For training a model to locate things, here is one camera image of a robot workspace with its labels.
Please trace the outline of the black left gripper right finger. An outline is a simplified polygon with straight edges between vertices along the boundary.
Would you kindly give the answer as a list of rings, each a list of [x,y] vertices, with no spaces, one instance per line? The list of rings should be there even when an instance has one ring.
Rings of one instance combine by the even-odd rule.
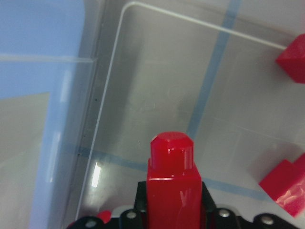
[[[228,208],[218,208],[205,183],[202,182],[202,229],[237,229],[236,215]]]

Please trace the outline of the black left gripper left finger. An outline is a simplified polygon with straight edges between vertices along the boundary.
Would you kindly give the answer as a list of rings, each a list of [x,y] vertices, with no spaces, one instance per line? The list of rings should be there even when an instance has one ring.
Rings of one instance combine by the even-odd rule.
[[[124,211],[119,217],[120,229],[147,229],[147,194],[146,182],[137,184],[133,208]]]

